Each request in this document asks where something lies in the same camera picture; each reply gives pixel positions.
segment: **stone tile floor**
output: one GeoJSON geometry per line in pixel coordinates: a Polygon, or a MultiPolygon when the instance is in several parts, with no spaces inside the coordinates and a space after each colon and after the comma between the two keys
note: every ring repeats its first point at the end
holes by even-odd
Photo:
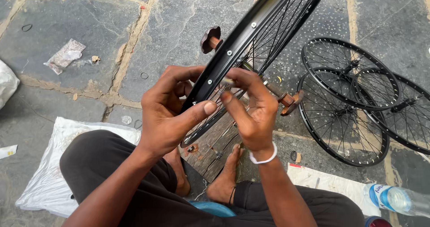
{"type": "MultiPolygon", "coordinates": [[[[88,122],[139,126],[139,100],[166,65],[205,64],[199,42],[206,28],[219,25],[228,35],[255,0],[0,0],[0,59],[21,80],[0,110],[0,147],[18,144],[0,160],[0,226],[60,226],[63,218],[15,207],[37,169],[57,116],[88,122]],[[33,24],[28,32],[21,27],[33,24]],[[83,56],[59,76],[43,65],[73,38],[86,45],[83,56]],[[87,61],[98,55],[101,61],[87,61]],[[73,101],[73,94],[78,99],[73,101]]],[[[300,49],[310,38],[332,36],[373,52],[394,72],[430,90],[430,0],[322,0],[296,37],[267,70],[274,82],[294,92],[305,70],[300,49]]],[[[309,136],[297,112],[277,118],[274,141],[279,157],[302,153],[302,165],[363,183],[403,186],[422,193],[430,166],[413,151],[392,144],[383,163],[355,168],[325,153],[309,136]]],[[[186,165],[194,199],[202,178],[186,165]]],[[[258,180],[244,156],[238,180],[258,180]]],[[[428,226],[429,219],[383,212],[393,226],[428,226]]]]}

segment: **person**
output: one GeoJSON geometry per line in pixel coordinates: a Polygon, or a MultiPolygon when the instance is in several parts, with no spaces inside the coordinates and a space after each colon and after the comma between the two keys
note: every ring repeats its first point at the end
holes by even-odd
{"type": "MultiPolygon", "coordinates": [[[[190,185],[177,146],[195,125],[217,109],[203,101],[179,114],[203,66],[169,66],[142,96],[142,136],[137,146],[109,131],[77,136],[60,159],[61,172],[79,203],[63,226],[249,226],[362,227],[364,218],[349,198],[294,186],[280,160],[258,164],[261,183],[235,183],[243,150],[234,147],[207,196],[247,212],[222,218],[192,206],[182,197],[190,185]]],[[[227,77],[246,90],[249,110],[229,92],[223,105],[237,123],[256,162],[274,155],[272,128],[278,102],[253,72],[232,68],[227,77]]]]}

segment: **fingernail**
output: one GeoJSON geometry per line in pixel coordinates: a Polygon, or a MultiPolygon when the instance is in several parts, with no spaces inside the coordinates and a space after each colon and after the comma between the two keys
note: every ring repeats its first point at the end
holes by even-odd
{"type": "Polygon", "coordinates": [[[230,101],[232,99],[231,93],[229,93],[229,92],[223,92],[221,94],[221,99],[222,99],[223,103],[230,103],[230,101]]]}
{"type": "Polygon", "coordinates": [[[207,115],[211,115],[216,110],[216,103],[213,101],[207,102],[207,103],[205,103],[205,106],[203,108],[205,109],[205,113],[207,115]]]}

